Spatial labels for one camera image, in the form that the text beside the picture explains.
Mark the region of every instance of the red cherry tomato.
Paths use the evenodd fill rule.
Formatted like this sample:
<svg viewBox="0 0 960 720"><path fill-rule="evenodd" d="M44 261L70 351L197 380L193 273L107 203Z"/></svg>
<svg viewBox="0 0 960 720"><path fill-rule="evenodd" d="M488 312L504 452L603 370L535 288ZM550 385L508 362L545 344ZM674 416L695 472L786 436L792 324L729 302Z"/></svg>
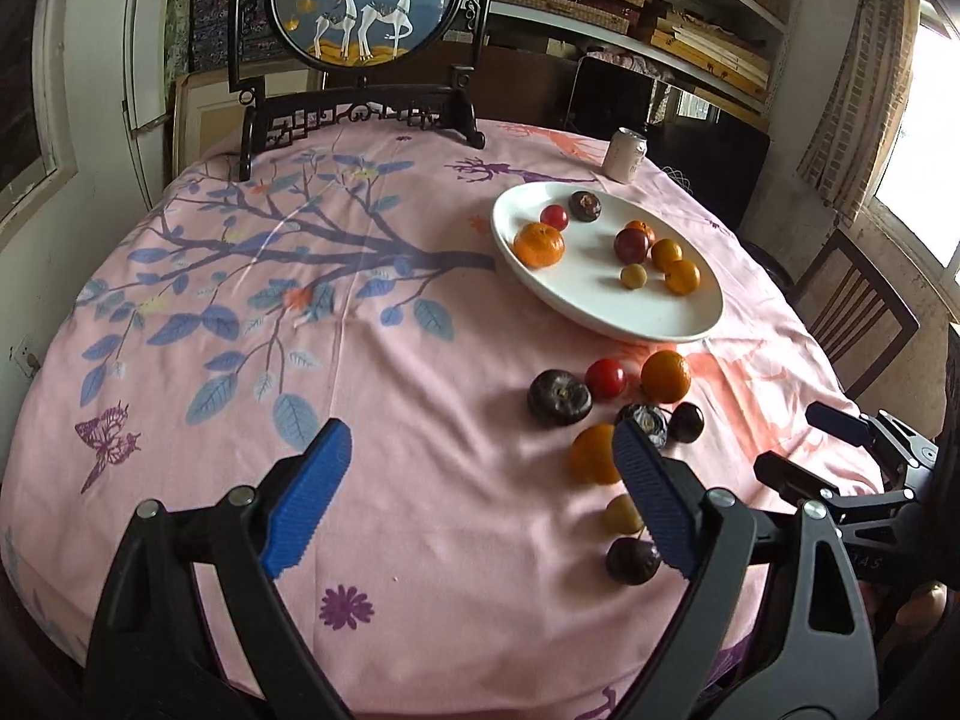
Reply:
<svg viewBox="0 0 960 720"><path fill-rule="evenodd" d="M593 397L608 400L626 389L627 373L619 362L604 357L587 368L584 384L589 387Z"/></svg>
<svg viewBox="0 0 960 720"><path fill-rule="evenodd" d="M566 225L570 224L570 217L566 215L562 205L548 205L541 211L541 224L549 224L555 230L563 232Z"/></svg>

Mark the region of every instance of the wooden chair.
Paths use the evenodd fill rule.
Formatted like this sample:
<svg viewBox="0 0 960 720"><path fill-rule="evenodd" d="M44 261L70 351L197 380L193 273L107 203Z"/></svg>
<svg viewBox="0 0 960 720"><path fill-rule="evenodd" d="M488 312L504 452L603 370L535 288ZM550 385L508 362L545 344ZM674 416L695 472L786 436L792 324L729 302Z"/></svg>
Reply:
<svg viewBox="0 0 960 720"><path fill-rule="evenodd" d="M872 264L856 244L840 230L833 231L827 245L787 295L787 302L791 306L797 306L800 298L809 290L817 274L824 269L824 265L834 251L846 256L850 260L850 267L841 280L840 286L834 290L827 305L809 327L810 335L816 338L817 343L827 353L830 364L836 365L837 361L850 352L886 312L896 319L900 328L889 346L847 388L847 397L856 400L920 329L920 322L890 282L877 270L877 266Z"/></svg>

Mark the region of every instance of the pink fabric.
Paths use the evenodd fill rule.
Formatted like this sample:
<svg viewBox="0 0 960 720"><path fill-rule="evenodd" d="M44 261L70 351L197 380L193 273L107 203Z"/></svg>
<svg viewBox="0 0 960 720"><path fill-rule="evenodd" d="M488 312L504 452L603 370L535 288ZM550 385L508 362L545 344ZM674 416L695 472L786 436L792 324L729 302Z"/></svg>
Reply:
<svg viewBox="0 0 960 720"><path fill-rule="evenodd" d="M0 549L48 634L83 660L113 551L138 501L207 506L257 483L329 416L353 463L301 564L278 582L356 712L599 717L648 658L685 583L607 578L599 514L619 487L576 487L579 431L543 430L524 395L547 367L655 349L594 335L496 258L488 216L522 181L601 187L673 225L709 260L723 319L688 343L707 417L677 447L704 484L779 507L752 475L778 449L848 493L880 489L859 450L805 425L815 399L854 412L821 349L736 238L651 164L598 175L605 145L483 122L487 147L395 122L325 129L191 167L83 290L23 407ZM752 569L727 645L752 627ZM254 689L222 599L205 605L230 678Z"/></svg>

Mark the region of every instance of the white plate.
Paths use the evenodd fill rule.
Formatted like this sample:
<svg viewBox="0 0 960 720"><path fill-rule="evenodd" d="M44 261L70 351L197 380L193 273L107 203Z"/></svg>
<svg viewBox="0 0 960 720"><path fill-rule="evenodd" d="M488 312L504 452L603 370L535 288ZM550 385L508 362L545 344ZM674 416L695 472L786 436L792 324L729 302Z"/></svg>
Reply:
<svg viewBox="0 0 960 720"><path fill-rule="evenodd" d="M539 221L551 203L568 210L575 191L592 191L602 210L597 221L583 223L570 215L563 230L566 252L550 268L528 269L510 249L523 225ZM642 290L620 283L623 264L613 254L613 239L628 221L646 221L656 237L680 244L685 259L700 269L700 288L681 298L670 293L664 276L648 260L650 280ZM622 197L559 181L521 184L504 191L493 204L491 227L496 245L520 281L538 298L573 322L618 341L696 341L709 333L723 314L723 292L700 252L665 221Z"/></svg>

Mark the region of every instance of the white deer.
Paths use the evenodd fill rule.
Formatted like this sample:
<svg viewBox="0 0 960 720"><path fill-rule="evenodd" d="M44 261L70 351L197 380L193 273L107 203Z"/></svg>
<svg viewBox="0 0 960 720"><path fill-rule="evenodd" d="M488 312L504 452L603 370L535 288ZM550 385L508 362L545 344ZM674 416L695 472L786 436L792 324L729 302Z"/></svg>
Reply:
<svg viewBox="0 0 960 720"><path fill-rule="evenodd" d="M373 54L370 51L370 45L367 43L367 30L374 22L390 23L394 26L394 34L387 35L387 40L394 41L394 57L397 58L397 50L400 47L400 40L413 34L414 25L410 23L408 14L410 13L410 0L397 1L397 7L390 13L380 13L372 4L364 5L360 8L360 28L357 30L357 47L360 50L361 59L370 59ZM404 33L400 33L402 28L406 28Z"/></svg>
<svg viewBox="0 0 960 720"><path fill-rule="evenodd" d="M328 29L339 29L344 33L344 39L340 42L340 57L346 59L349 54L350 35L357 23L357 6L353 0L337 0L336 5L339 6L344 1L347 3L347 13L339 22L330 20L328 14L323 14L317 19L317 36L313 39L313 55L318 59L320 59L320 38Z"/></svg>

